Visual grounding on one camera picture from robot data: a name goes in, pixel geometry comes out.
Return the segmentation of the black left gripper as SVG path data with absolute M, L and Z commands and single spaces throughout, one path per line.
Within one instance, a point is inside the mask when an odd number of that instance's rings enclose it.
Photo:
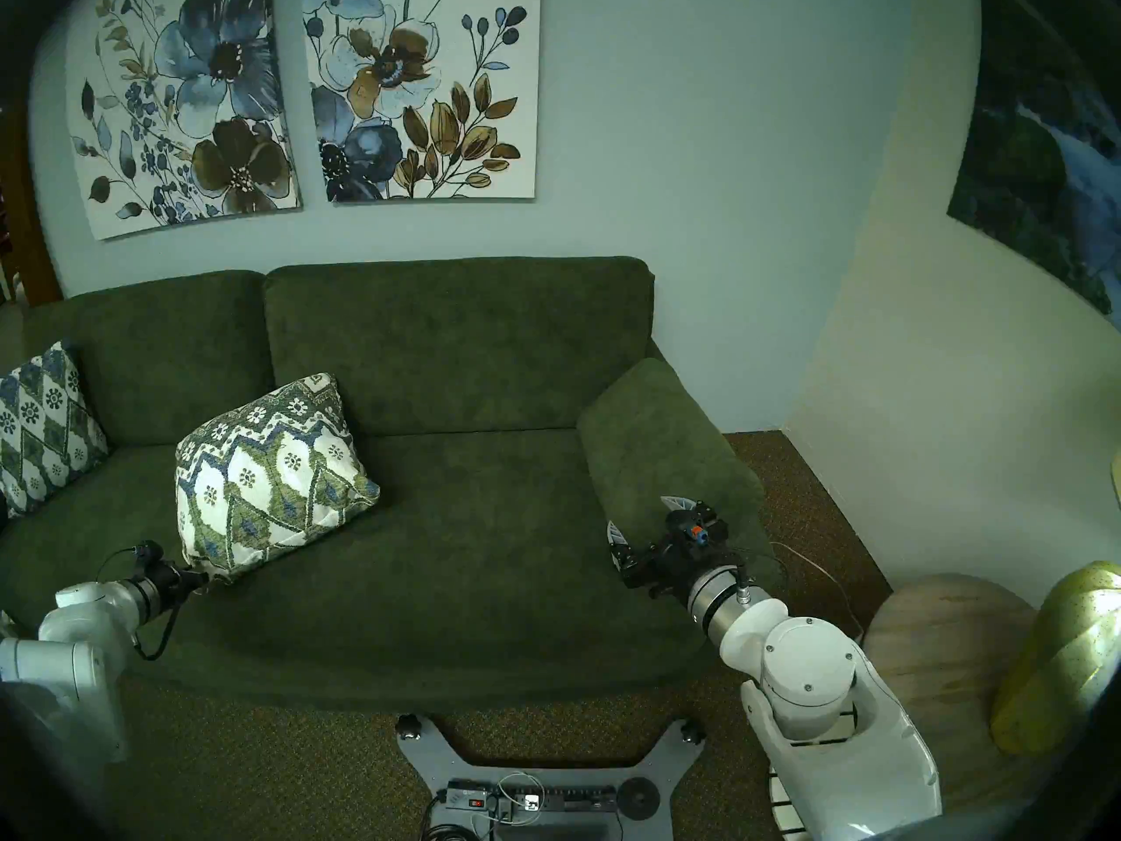
M 179 569 L 168 562 L 149 562 L 142 569 L 142 582 L 149 609 L 175 609 L 189 595 L 209 586 L 209 573 L 196 569 Z

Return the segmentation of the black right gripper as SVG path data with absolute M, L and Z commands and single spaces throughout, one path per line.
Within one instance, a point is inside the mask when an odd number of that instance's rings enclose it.
M 663 495 L 660 501 L 669 510 L 661 538 L 632 546 L 608 520 L 609 549 L 619 551 L 619 575 L 628 589 L 646 586 L 654 599 L 671 594 L 687 600 L 702 576 L 729 566 L 729 526 L 714 509 L 698 509 L 697 500 Z

